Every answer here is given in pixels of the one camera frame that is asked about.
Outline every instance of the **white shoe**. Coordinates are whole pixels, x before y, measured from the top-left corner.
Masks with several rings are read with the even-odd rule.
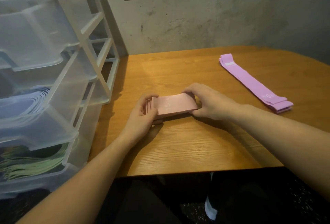
[[[210,218],[211,220],[215,220],[217,213],[218,213],[218,211],[211,206],[211,203],[208,200],[208,197],[206,198],[206,201],[205,201],[205,213],[206,213],[207,217]]]

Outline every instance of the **folded purple band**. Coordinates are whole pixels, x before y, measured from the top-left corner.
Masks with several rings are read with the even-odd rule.
[[[231,54],[221,55],[220,64],[246,86],[255,96],[276,113],[282,113],[291,109],[292,102],[285,97],[279,97],[266,88],[262,83],[253,78],[247,71],[234,62]]]

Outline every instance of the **table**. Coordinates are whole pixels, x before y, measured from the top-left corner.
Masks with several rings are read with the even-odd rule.
[[[143,93],[174,95],[199,82],[238,103],[269,110],[219,65],[220,55],[228,53],[275,94],[294,103],[283,117],[330,131],[330,66],[314,59],[246,46],[130,55],[121,59],[112,100],[102,108],[90,159],[118,136]],[[188,116],[153,128],[129,152],[118,176],[278,166],[282,164],[272,154],[233,123]]]

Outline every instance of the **left arm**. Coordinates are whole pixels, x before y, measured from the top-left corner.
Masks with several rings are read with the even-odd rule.
[[[151,97],[158,95],[151,94],[140,98],[124,130],[113,143],[17,223],[92,223],[126,154],[151,127],[157,110],[152,109],[146,115],[142,113],[146,100]]]

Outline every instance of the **gray wall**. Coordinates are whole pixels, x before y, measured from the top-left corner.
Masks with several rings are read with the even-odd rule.
[[[122,55],[258,45],[330,63],[330,0],[102,0],[102,3]]]

